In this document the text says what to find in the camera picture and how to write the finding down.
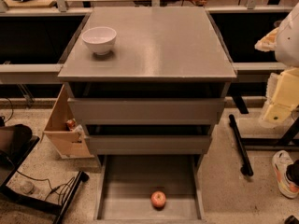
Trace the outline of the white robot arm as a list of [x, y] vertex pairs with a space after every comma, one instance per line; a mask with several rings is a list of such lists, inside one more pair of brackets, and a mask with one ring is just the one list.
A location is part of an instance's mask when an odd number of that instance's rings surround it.
[[254, 46], [259, 51], [274, 51], [278, 62], [287, 68], [272, 73], [267, 81], [266, 102], [259, 122], [264, 127], [283, 123], [299, 106], [299, 4], [270, 33]]

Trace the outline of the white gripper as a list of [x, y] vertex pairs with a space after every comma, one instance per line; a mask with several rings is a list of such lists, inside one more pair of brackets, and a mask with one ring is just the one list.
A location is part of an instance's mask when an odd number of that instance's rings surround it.
[[[273, 29], [254, 45], [259, 51], [274, 51], [278, 28]], [[280, 124], [299, 106], [299, 68], [289, 68], [280, 74], [272, 73], [267, 81], [263, 121]]]

